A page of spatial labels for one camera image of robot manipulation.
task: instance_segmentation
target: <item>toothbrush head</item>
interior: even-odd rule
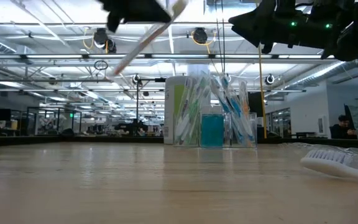
[[[301,165],[307,169],[335,177],[348,177],[345,170],[351,161],[352,156],[345,152],[315,149],[301,159]]]

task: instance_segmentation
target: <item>white toothbrush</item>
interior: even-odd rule
[[[335,177],[358,179],[358,169],[348,166],[351,161],[352,156],[345,152],[315,149],[301,159],[301,165]]]
[[[178,0],[172,6],[173,16],[171,22],[164,25],[156,24],[151,27],[150,30],[147,31],[145,35],[139,40],[135,49],[131,53],[127,54],[115,67],[114,74],[118,75],[120,72],[122,72],[123,69],[127,67],[142,50],[144,50],[155,38],[157,38],[166,29],[168,29],[172,22],[185,10],[187,3],[187,0]]]

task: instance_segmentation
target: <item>toothbrush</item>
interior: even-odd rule
[[[238,141],[243,144],[244,143],[244,135],[242,134],[243,132],[240,130],[240,126],[237,123],[237,119],[234,117],[231,109],[230,109],[230,105],[226,103],[226,100],[224,99],[222,93],[219,91],[219,83],[217,80],[215,79],[211,79],[211,91],[212,93],[216,96],[216,98],[219,100],[220,104],[222,105],[223,111],[225,113],[228,113],[231,115],[232,118],[232,123],[234,125],[234,134],[236,135]]]
[[[240,101],[242,110],[245,115],[249,114],[249,104],[248,104],[248,92],[247,92],[247,82],[241,82],[240,84]]]
[[[222,77],[221,79],[223,89],[225,91],[226,96],[229,99],[231,108],[233,109],[234,115],[236,118],[242,123],[242,129],[245,128],[245,134],[248,135],[248,138],[253,141],[254,135],[252,133],[252,128],[245,116],[245,114],[241,111],[241,103],[239,101],[239,98],[237,97],[236,92],[229,86],[229,82],[226,77]]]
[[[123,69],[127,67],[130,64],[130,62],[134,58],[136,58],[136,56],[139,55],[139,53],[151,43],[151,41],[153,41],[156,37],[162,34],[162,32],[168,29],[168,27],[172,24],[172,22],[185,10],[187,3],[188,3],[187,0],[178,0],[172,6],[172,11],[173,11],[172,20],[162,26],[160,24],[152,26],[150,30],[146,32],[146,34],[139,40],[136,48],[131,53],[127,54],[120,61],[120,63],[114,69],[114,74],[115,75],[120,74],[120,72],[122,72]]]
[[[188,92],[186,96],[186,108],[184,108],[183,113],[181,114],[181,117],[184,116],[184,118],[179,118],[179,121],[181,123],[178,123],[177,131],[175,132],[175,139],[178,139],[180,141],[180,144],[183,144],[185,142],[185,138],[187,136],[192,136],[194,127],[196,124],[195,118],[197,117],[197,114],[200,112],[200,101],[204,101],[204,99],[209,94],[209,88],[206,84],[206,79],[203,77],[199,83],[197,83],[197,87],[194,91]]]
[[[351,161],[352,156],[345,152],[315,149],[301,159],[301,165],[335,177],[358,179],[358,169],[348,166]]]

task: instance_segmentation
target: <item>fluorescent light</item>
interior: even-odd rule
[[[39,93],[32,93],[32,92],[30,92],[30,94],[33,94],[34,96],[44,97],[44,96],[42,96],[42,95],[39,94]]]
[[[32,91],[32,92],[51,92],[54,90],[23,90],[23,91]]]
[[[143,90],[140,90],[140,91],[160,91],[160,90],[163,90],[163,89],[146,89],[144,88]]]
[[[216,55],[216,58],[223,58],[223,55]],[[272,58],[271,55],[261,55],[261,58]],[[259,58],[259,55],[225,55],[224,58]]]
[[[272,90],[271,92],[273,92],[273,93],[303,93],[303,92],[305,92],[305,90]]]
[[[320,55],[289,55],[291,59],[319,59]]]
[[[100,54],[100,55],[89,55],[89,58],[123,58],[123,54]]]
[[[90,97],[92,97],[92,98],[94,98],[94,99],[99,98],[99,96],[97,94],[93,93],[92,91],[87,91],[87,92],[85,92],[85,94],[90,96]]]
[[[67,90],[58,90],[58,91],[68,91],[68,92],[77,92],[77,91],[84,91],[84,90],[71,90],[71,89],[67,89]]]
[[[60,97],[49,97],[49,98],[56,100],[56,101],[67,101],[66,98],[60,98]]]
[[[208,58],[208,55],[153,54],[153,58]]]
[[[20,59],[19,55],[0,55],[0,59]]]
[[[18,89],[0,89],[0,92],[3,92],[3,91],[15,92],[15,91],[20,91],[20,90],[18,90]]]
[[[165,99],[139,99],[139,101],[165,102]]]
[[[82,55],[27,55],[27,58],[82,58]]]
[[[6,85],[6,86],[10,86],[10,87],[15,87],[15,88],[20,88],[22,87],[22,85],[18,84],[18,83],[14,83],[14,82],[0,82],[1,85]]]

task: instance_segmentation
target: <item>desk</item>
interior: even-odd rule
[[[291,136],[296,136],[296,138],[299,139],[299,138],[313,137],[315,135],[316,133],[314,132],[300,132],[300,133],[292,134]]]
[[[258,148],[0,147],[0,223],[358,223],[358,182],[303,169],[297,148]]]

